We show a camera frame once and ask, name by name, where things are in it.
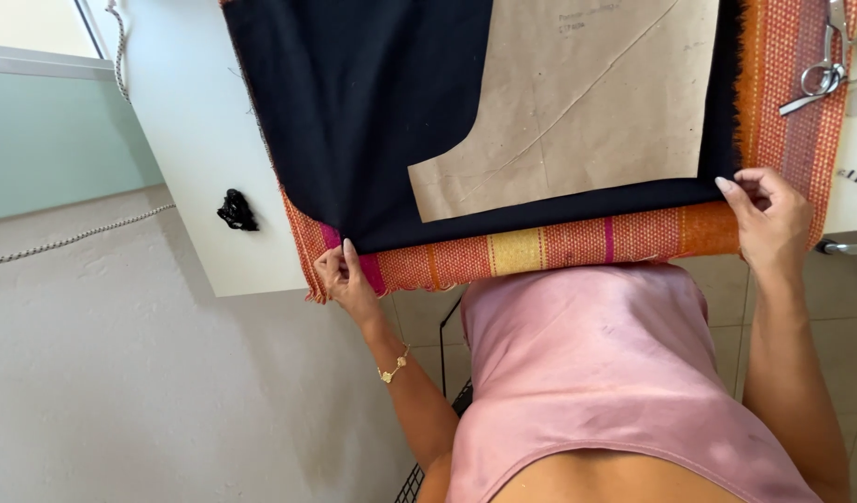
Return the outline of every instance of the woman's left hand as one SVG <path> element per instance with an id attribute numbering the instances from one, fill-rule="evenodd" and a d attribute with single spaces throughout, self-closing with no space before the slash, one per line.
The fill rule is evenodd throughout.
<path id="1" fill-rule="evenodd" d="M 385 319 L 378 297 L 360 269 L 360 257 L 350 239 L 329 250 L 314 262 L 329 296 L 339 303 L 357 326 L 365 327 Z"/>

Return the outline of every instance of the gold bracelet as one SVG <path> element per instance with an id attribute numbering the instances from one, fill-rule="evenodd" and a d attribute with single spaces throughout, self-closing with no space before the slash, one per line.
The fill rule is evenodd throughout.
<path id="1" fill-rule="evenodd" d="M 397 368 L 394 369 L 394 372 L 382 372 L 381 369 L 376 367 L 376 370 L 378 371 L 378 379 L 384 381 L 386 384 L 391 384 L 391 378 L 394 377 L 394 374 L 396 374 L 397 371 L 400 371 L 401 367 L 407 366 L 407 354 L 410 354 L 409 344 L 407 345 L 407 350 L 403 352 L 403 356 L 399 356 L 397 358 Z"/>

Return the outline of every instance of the woman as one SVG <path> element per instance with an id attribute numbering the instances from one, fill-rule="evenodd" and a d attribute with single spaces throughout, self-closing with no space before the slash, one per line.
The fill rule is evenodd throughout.
<path id="1" fill-rule="evenodd" d="M 755 275 L 742 404 L 714 368 L 686 271 L 598 266 L 476 281 L 463 297 L 474 401 L 458 420 L 392 333 L 351 242 L 315 263 L 360 326 L 417 462 L 420 501 L 849 502 L 802 266 L 806 200 L 769 169 L 717 185 Z"/>

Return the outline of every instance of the pink satin top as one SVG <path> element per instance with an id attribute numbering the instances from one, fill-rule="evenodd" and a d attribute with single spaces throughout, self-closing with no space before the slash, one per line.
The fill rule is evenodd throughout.
<path id="1" fill-rule="evenodd" d="M 456 431 L 448 503 L 490 501 L 547 455 L 613 449 L 680 464 L 748 502 L 819 502 L 729 396 L 707 305 L 667 265 L 488 279 L 463 298 L 474 401 Z"/>

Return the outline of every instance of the paper pattern piece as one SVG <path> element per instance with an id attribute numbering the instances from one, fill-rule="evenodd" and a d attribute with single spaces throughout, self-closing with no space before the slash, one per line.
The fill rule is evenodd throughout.
<path id="1" fill-rule="evenodd" d="M 423 222 L 696 177 L 718 0 L 496 0 L 478 116 L 409 166 Z"/>

